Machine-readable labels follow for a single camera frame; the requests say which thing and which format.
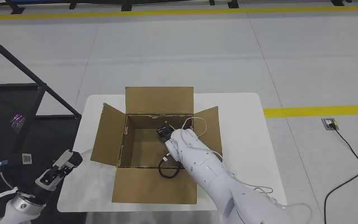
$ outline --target floor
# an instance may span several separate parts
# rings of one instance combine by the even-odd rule
[[[124,94],[125,86],[256,92],[263,108],[358,102],[356,12],[11,20],[0,30],[0,44],[80,113],[89,95]],[[3,58],[0,67],[1,83],[30,81]],[[39,114],[52,113],[67,111],[47,96]],[[335,119],[357,149],[358,117]],[[310,205],[310,223],[323,223],[326,194],[356,175],[358,162],[321,117],[266,121],[288,203]],[[357,187],[330,196],[328,223],[358,219]],[[308,219],[305,207],[287,210],[294,223]],[[218,222],[215,212],[184,215],[89,213],[87,223]]]

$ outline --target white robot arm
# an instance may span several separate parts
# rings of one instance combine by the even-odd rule
[[[290,223],[285,211],[275,205],[276,200],[236,181],[192,130],[174,130],[165,144],[172,157],[183,164],[213,200],[224,224]]]
[[[0,218],[0,224],[28,224],[30,220],[38,218],[56,186],[81,162],[82,156],[78,152],[66,150],[50,169],[35,180],[26,194],[17,192],[7,202],[5,216]]]

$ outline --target white table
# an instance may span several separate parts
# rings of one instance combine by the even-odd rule
[[[197,204],[112,203],[116,167],[90,161],[103,103],[125,111],[124,95],[88,97],[74,144],[82,164],[64,180],[60,212],[209,211],[216,206],[197,187]],[[230,171],[244,182],[270,186],[281,204],[286,196],[272,148],[260,98],[255,93],[194,94],[194,111],[219,106],[223,155]]]

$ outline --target open cardboard box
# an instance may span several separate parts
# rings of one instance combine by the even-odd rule
[[[183,167],[173,179],[160,176],[158,164],[168,151],[157,134],[167,121],[181,128],[193,116],[208,128],[200,140],[222,153],[218,107],[194,114],[193,87],[126,87],[126,114],[104,103],[91,160],[117,167],[112,202],[196,204],[196,182]],[[188,120],[195,133],[202,120]],[[178,163],[161,166],[171,175]]]

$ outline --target yellow tape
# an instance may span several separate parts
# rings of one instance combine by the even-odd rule
[[[358,106],[314,106],[310,108],[267,108],[263,110],[266,118],[285,118],[291,116],[333,116],[358,115]]]
[[[26,20],[41,18],[91,18],[91,17],[122,17],[122,16],[158,16],[158,15],[193,15],[193,14],[225,14],[225,13],[284,13],[284,12],[337,12],[358,11],[358,6],[344,7],[299,7],[299,8],[224,8],[202,10],[155,10],[132,12],[85,12],[85,13],[54,13],[0,15],[0,20]]]

